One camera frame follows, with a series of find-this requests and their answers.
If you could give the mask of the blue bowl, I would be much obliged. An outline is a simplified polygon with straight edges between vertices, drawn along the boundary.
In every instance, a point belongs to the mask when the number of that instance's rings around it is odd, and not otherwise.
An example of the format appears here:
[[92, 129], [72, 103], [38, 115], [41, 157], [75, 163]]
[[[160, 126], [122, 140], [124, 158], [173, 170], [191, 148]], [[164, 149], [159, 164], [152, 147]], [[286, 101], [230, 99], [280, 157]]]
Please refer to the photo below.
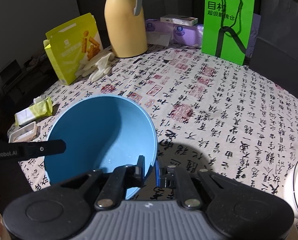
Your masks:
[[45, 157], [50, 186], [91, 170], [113, 172], [136, 165], [144, 157], [148, 178], [158, 151], [155, 126], [147, 112], [132, 100], [98, 95], [74, 103], [53, 124], [48, 140], [66, 143], [62, 154]]

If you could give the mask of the small white tray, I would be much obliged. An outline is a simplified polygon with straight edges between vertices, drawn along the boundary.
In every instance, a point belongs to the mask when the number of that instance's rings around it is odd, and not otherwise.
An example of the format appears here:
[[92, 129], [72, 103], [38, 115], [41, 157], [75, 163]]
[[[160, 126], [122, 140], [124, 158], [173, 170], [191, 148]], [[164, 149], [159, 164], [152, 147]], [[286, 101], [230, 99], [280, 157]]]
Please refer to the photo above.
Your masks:
[[21, 127], [17, 131], [11, 133], [9, 143], [24, 142], [36, 136], [37, 125], [36, 122], [31, 122], [26, 126]]

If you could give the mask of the green snack wrapper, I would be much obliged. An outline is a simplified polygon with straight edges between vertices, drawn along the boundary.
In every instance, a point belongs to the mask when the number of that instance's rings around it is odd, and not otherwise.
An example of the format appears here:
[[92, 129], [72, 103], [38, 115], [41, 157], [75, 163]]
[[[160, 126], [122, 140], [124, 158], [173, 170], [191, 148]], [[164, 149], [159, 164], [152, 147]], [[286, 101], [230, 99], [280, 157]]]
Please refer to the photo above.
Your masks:
[[53, 113], [53, 103], [50, 97], [34, 100], [34, 104], [15, 114], [15, 125], [23, 126], [35, 121], [38, 118], [51, 116]]

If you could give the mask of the white rubber gloves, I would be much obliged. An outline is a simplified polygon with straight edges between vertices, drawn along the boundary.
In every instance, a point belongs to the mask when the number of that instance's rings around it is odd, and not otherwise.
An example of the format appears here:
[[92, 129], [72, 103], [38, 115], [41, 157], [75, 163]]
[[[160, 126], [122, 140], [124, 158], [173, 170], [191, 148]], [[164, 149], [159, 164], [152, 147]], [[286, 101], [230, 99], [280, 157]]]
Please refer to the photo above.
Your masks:
[[108, 63], [112, 59], [114, 54], [111, 51], [102, 50], [89, 61], [81, 60], [75, 76], [88, 76], [88, 81], [95, 82], [111, 71], [112, 67]]

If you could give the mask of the yellow snack box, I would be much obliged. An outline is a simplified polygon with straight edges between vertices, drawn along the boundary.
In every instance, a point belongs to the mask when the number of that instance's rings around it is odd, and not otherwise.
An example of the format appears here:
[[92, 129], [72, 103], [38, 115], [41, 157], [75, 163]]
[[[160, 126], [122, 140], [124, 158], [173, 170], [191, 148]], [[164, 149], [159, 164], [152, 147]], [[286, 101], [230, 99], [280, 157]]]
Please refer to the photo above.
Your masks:
[[70, 85], [92, 58], [103, 50], [92, 14], [78, 16], [46, 32], [43, 46], [52, 67], [64, 85]]

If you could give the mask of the purple tissue pack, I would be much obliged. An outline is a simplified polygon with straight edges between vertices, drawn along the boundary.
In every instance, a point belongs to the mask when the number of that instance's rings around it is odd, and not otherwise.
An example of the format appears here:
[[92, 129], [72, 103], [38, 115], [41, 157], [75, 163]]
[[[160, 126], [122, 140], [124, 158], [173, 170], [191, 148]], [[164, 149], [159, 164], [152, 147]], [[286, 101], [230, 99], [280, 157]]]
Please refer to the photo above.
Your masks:
[[202, 24], [193, 26], [146, 20], [146, 37], [148, 44], [169, 46], [176, 43], [189, 47], [201, 48], [204, 27]]

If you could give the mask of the small white box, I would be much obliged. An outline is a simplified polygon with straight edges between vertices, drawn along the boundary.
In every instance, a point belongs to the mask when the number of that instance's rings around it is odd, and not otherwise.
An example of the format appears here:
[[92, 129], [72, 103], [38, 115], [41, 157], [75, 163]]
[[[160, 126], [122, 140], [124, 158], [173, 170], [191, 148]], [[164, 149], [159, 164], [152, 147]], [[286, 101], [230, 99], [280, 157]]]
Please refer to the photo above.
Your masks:
[[165, 23], [185, 25], [189, 27], [198, 23], [197, 18], [182, 15], [165, 15], [160, 18], [160, 21]]

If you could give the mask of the black paper bag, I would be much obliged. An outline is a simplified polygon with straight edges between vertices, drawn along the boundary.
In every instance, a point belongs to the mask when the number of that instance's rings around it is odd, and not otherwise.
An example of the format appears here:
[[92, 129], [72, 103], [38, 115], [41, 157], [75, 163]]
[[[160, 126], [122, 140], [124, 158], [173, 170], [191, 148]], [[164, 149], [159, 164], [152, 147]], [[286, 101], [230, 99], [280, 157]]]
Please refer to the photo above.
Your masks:
[[298, 98], [298, 3], [262, 0], [250, 69]]

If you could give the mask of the yellow thermos jug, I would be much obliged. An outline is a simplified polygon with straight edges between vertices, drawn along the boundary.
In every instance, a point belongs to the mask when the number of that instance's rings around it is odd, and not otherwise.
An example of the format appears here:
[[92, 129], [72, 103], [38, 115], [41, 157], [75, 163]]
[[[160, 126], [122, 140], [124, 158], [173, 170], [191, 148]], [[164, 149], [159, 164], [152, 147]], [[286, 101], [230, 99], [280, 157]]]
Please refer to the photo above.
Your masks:
[[142, 0], [106, 0], [104, 14], [116, 57], [129, 58], [147, 51]]

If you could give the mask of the green paper bag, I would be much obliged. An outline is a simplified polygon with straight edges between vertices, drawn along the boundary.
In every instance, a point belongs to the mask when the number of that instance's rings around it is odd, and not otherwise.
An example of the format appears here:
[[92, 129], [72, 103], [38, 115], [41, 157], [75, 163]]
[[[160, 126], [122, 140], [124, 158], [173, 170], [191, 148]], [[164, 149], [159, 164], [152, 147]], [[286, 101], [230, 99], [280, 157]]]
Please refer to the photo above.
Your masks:
[[242, 65], [255, 0], [205, 0], [202, 53]]

